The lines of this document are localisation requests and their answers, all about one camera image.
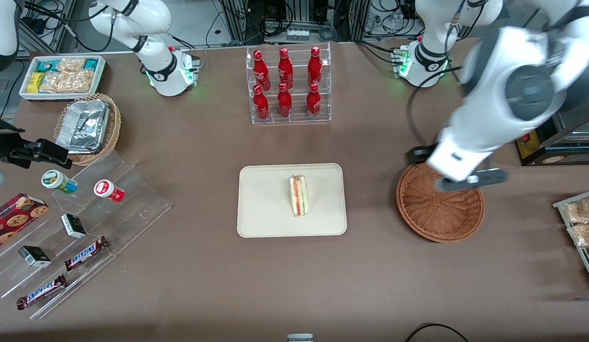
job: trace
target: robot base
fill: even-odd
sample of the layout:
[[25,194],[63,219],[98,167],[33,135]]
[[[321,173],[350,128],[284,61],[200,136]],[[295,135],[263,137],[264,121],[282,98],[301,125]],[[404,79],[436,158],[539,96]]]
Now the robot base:
[[[412,84],[413,86],[420,86],[424,80],[435,74],[440,70],[440,65],[435,64],[433,71],[425,70],[425,67],[416,60],[414,56],[414,49],[418,46],[418,41],[413,41],[408,45],[402,45],[399,49],[395,49],[392,52],[392,62],[398,63],[399,65],[393,66],[393,73],[396,78],[403,78]],[[448,62],[441,66],[441,69],[446,69]],[[438,82],[438,79],[442,76],[434,77],[433,79],[425,82],[423,87],[430,87]]]
[[172,52],[177,57],[177,67],[168,76],[167,80],[159,82],[153,80],[147,72],[149,82],[155,90],[164,96],[176,96],[190,86],[197,85],[199,76],[199,58],[184,52]]

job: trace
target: sandwich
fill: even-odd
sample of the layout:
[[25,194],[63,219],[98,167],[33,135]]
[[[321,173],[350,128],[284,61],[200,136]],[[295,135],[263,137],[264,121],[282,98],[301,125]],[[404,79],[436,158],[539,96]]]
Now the sandwich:
[[309,214],[307,182],[305,182],[305,176],[297,175],[290,177],[290,196],[292,197],[292,210],[294,211],[294,216]]

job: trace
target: snickers bar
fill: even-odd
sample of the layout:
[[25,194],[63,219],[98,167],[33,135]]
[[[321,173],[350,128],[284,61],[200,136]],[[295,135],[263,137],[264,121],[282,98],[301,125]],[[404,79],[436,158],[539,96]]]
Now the snickers bar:
[[73,268],[80,266],[81,264],[83,264],[83,262],[85,262],[86,260],[91,258],[93,255],[95,255],[98,251],[100,251],[101,249],[103,249],[104,247],[107,247],[107,246],[108,246],[108,242],[106,242],[105,237],[102,236],[101,238],[96,240],[92,245],[90,245],[88,248],[84,249],[83,251],[80,251],[79,254],[72,257],[71,260],[65,261],[66,271],[67,272],[71,271]]
[[44,287],[39,288],[28,296],[20,297],[18,301],[16,301],[16,307],[18,307],[18,310],[24,310],[27,306],[31,305],[39,298],[45,297],[56,289],[66,286],[67,284],[65,275],[58,275],[58,278],[54,279],[53,282],[50,282]]

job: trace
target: clear acrylic shelf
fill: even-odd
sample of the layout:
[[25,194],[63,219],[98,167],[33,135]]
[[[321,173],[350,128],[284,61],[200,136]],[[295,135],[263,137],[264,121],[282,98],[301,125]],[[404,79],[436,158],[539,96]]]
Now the clear acrylic shelf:
[[[320,102],[320,114],[317,119],[309,119],[307,117],[307,94],[309,93],[309,85],[307,83],[307,64],[311,57],[312,46],[320,48],[320,59],[322,60],[322,81],[319,84],[318,92],[322,97]],[[294,70],[294,87],[290,89],[292,95],[292,115],[289,119],[284,119],[279,112],[277,103],[277,95],[279,93],[278,85],[280,78],[277,71],[277,66],[280,62],[279,48],[275,46],[258,46],[247,48],[246,50],[246,73],[248,82],[248,97],[250,99],[250,114],[253,124],[287,124],[287,123],[317,123],[330,121],[332,119],[332,103],[331,103],[331,52],[330,44],[301,44],[289,45],[288,55],[292,61]],[[254,110],[254,102],[252,98],[254,93],[252,87],[256,84],[254,78],[254,59],[252,52],[261,50],[262,58],[269,68],[269,80],[271,81],[271,89],[266,91],[264,95],[269,101],[269,115],[268,121],[258,120],[258,116]]]
[[[53,281],[64,273],[67,288],[56,290],[49,297],[39,299],[23,314],[30,319],[43,318],[75,290],[114,260],[135,238],[162,216],[170,206],[136,173],[134,165],[112,152],[96,160],[75,177],[77,191],[66,195],[55,191],[47,200],[50,211],[0,247],[0,292],[2,298],[14,302]],[[94,194],[94,184],[108,179],[125,191],[125,199],[114,203]],[[60,217],[76,214],[84,224],[87,236],[82,239],[66,234]],[[81,266],[66,272],[64,262],[105,236],[110,246],[96,253]],[[24,245],[43,249],[52,263],[46,268],[28,266],[19,255]]]

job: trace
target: red cookie box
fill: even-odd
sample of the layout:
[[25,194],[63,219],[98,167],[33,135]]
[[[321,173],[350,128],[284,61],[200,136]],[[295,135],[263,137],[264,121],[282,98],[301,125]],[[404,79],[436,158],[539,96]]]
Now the red cookie box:
[[44,201],[25,193],[19,193],[3,204],[0,207],[0,246],[47,210]]

